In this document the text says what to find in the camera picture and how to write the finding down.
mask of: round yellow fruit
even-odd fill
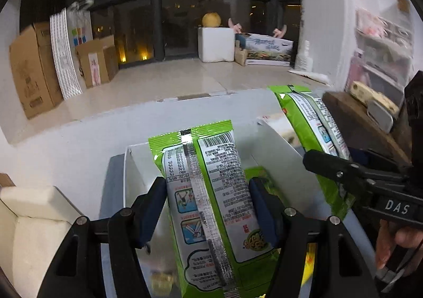
[[[203,16],[203,27],[219,27],[222,22],[218,13],[208,13]]]

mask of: human hand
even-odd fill
[[[406,226],[397,231],[395,235],[391,235],[388,230],[388,222],[381,220],[379,235],[376,241],[376,267],[377,269],[383,268],[388,262],[394,245],[399,245],[403,248],[417,248],[420,242],[423,240],[423,232]],[[417,254],[410,261],[407,266],[404,275],[408,275],[413,272],[419,265],[423,258],[423,249],[417,252]]]

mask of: white foam box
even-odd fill
[[[227,27],[198,28],[198,56],[204,63],[233,62],[235,33]]]
[[[244,169],[263,166],[290,205],[305,216],[326,219],[331,215],[316,176],[305,170],[301,155],[263,119],[234,123],[233,130]],[[130,207],[138,195],[146,194],[158,176],[161,173],[153,161],[149,144],[129,146],[124,160],[124,206]],[[374,250],[352,211],[344,224],[374,272]],[[150,273],[177,272],[167,202],[151,240],[151,255],[141,250],[138,256],[148,286]]]

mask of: open box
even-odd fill
[[[264,167],[290,206],[305,216],[326,219],[331,215],[316,176],[304,169],[301,155],[274,129],[257,119],[251,123],[234,123],[233,131],[244,169]],[[153,162],[148,143],[129,146],[124,163],[123,204],[130,207],[138,195],[148,192],[161,173]],[[374,250],[358,220],[350,212],[343,222],[374,274]],[[151,254],[143,250],[137,253],[149,288],[149,273],[177,272],[167,204],[151,240]]]

